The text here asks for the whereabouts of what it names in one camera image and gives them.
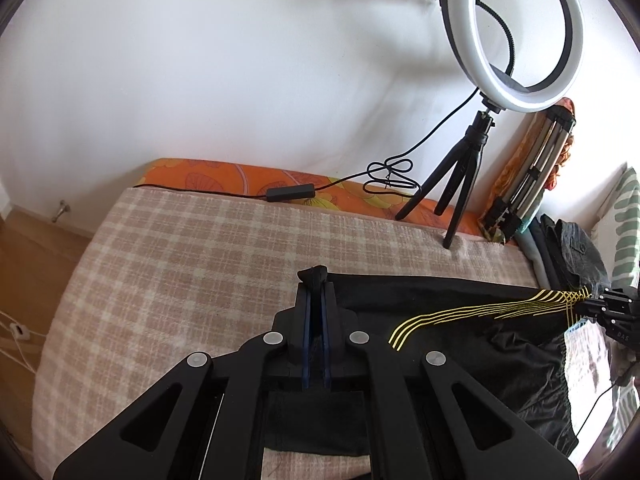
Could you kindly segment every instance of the checkered bedsheet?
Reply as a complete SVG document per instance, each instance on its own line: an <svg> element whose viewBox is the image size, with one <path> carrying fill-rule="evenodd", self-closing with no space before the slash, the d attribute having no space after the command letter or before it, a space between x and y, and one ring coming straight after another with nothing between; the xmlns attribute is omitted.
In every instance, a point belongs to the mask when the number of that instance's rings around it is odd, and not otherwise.
<svg viewBox="0 0 640 480"><path fill-rule="evenodd" d="M256 200L127 189L82 257L36 375L44 479L193 351L235 351L293 306L296 272L467 278L537 286L519 249L400 222ZM265 450L263 478L348 479L368 457Z"/></svg>

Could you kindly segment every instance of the triangular cutout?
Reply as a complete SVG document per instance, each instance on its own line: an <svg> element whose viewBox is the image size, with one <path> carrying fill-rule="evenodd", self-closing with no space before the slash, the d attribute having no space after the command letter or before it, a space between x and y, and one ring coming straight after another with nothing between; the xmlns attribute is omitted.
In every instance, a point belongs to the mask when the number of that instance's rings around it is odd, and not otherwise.
<svg viewBox="0 0 640 480"><path fill-rule="evenodd" d="M461 383L451 385L476 447L485 451L513 436L513 430Z"/></svg>
<svg viewBox="0 0 640 480"><path fill-rule="evenodd" d="M155 450L181 391L181 384L174 383L169 386L162 395L122 429L120 437L145 451Z"/></svg>

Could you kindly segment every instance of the wooden floor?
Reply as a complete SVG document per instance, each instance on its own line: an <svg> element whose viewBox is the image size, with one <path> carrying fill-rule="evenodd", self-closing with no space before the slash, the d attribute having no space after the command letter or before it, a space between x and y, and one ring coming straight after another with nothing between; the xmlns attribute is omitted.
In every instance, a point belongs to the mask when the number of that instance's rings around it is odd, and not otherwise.
<svg viewBox="0 0 640 480"><path fill-rule="evenodd" d="M46 334L89 241L19 211L11 212L6 222L0 219L0 310ZM10 320L2 314L0 320L9 325ZM25 342L31 351L25 357L34 369L43 342L37 336ZM10 333L2 328L0 348L20 359ZM33 387L34 375L0 354L0 420L27 453L31 452Z"/></svg>

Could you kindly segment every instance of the white ring light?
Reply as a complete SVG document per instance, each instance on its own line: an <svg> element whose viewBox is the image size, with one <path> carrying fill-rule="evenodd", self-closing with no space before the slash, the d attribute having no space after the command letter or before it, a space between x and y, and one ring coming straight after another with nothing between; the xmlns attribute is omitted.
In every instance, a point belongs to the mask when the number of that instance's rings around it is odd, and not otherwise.
<svg viewBox="0 0 640 480"><path fill-rule="evenodd" d="M525 88L493 67L484 54L476 0L441 0L443 19L456 58L471 81L494 104L517 112L537 112L555 104L574 82L582 60L583 23L578 0L560 0L564 47L558 65L540 83Z"/></svg>

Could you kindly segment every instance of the striped pillow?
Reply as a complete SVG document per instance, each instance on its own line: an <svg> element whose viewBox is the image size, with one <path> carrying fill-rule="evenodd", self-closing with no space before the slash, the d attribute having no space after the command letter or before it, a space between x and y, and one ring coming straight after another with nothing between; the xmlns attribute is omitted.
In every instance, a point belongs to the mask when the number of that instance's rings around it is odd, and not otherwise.
<svg viewBox="0 0 640 480"><path fill-rule="evenodd" d="M613 288L638 286L640 276L640 183L633 168L623 173L610 207L591 232Z"/></svg>

